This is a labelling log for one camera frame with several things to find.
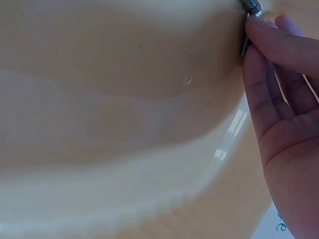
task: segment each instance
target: hand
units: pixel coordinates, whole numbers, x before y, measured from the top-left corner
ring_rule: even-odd
[[[319,41],[286,16],[272,26],[252,16],[246,31],[244,84],[270,193],[296,238],[318,239],[319,104],[303,74],[319,95]]]

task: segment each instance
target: beige surface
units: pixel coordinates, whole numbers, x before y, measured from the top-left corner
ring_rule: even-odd
[[[252,126],[205,193],[172,213],[96,239],[248,239],[271,204]]]
[[[261,4],[318,37],[306,2]],[[252,129],[213,157],[243,96],[241,24],[237,0],[2,0],[1,221],[85,229],[212,168],[205,193],[123,235],[247,238],[270,202]]]

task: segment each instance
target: glossy surface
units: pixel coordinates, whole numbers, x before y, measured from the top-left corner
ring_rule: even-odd
[[[0,233],[113,232],[217,187],[248,116],[241,24],[234,0],[1,1]]]

